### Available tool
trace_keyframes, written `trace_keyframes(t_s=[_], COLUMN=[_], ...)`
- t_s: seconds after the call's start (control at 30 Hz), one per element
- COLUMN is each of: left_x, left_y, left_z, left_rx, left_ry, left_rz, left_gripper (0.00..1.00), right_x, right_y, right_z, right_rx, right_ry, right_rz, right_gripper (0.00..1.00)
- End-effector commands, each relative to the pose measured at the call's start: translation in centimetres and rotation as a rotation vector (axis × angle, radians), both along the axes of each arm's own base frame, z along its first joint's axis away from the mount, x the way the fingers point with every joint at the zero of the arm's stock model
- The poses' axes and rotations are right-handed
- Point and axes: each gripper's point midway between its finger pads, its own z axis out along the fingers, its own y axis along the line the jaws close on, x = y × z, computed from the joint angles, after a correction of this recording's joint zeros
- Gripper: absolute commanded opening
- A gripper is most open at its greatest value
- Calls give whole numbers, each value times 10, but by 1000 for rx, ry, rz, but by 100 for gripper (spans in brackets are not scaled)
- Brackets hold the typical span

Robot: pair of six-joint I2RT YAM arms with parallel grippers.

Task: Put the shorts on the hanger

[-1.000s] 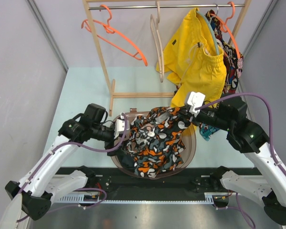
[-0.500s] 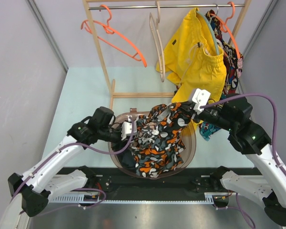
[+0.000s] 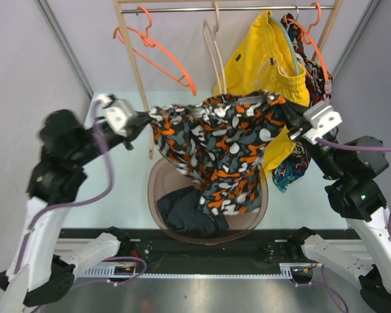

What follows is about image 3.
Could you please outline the orange black camouflage shorts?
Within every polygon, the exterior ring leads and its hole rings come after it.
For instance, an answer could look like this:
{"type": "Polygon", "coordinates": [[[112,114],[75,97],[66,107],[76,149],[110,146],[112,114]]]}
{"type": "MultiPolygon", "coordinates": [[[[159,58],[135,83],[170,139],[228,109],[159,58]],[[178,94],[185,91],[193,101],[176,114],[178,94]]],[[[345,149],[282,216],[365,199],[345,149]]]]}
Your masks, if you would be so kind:
{"type": "Polygon", "coordinates": [[[260,210],[265,149],[305,110],[259,90],[222,94],[196,105],[154,107],[149,117],[160,154],[199,190],[197,208],[234,216],[260,210]]]}

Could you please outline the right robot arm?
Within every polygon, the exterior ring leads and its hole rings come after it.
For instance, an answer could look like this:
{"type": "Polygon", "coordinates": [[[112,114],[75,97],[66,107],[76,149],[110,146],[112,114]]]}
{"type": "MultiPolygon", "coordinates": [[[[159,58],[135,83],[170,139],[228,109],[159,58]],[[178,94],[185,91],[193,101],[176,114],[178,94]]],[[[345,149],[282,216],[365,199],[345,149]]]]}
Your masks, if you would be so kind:
{"type": "Polygon", "coordinates": [[[288,238],[289,257],[328,267],[357,287],[373,311],[391,312],[391,209],[374,181],[387,169],[385,154],[391,148],[371,136],[339,144],[331,132],[341,116],[325,102],[311,108],[290,102],[282,109],[289,138],[301,142],[324,178],[332,181],[325,187],[329,204],[358,234],[371,261],[331,245],[306,227],[288,238]]]}

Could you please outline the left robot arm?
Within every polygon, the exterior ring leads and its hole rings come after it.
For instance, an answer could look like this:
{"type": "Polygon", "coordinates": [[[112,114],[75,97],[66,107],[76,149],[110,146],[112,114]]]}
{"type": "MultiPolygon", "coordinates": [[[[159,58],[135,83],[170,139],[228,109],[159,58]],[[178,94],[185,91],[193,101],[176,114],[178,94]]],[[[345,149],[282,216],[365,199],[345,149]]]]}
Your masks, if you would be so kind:
{"type": "Polygon", "coordinates": [[[108,228],[96,239],[67,254],[57,255],[55,246],[71,209],[106,197],[114,186],[109,150],[130,147],[149,122],[143,112],[118,108],[104,110],[94,125],[85,128],[70,110],[51,113],[39,136],[42,152],[27,186],[27,211],[22,237],[11,266],[0,272],[3,298],[0,312],[32,311],[61,300],[76,279],[103,261],[130,258],[129,235],[108,228]],[[84,167],[102,157],[108,185],[88,200],[78,200],[80,186],[87,179],[84,167]]]}

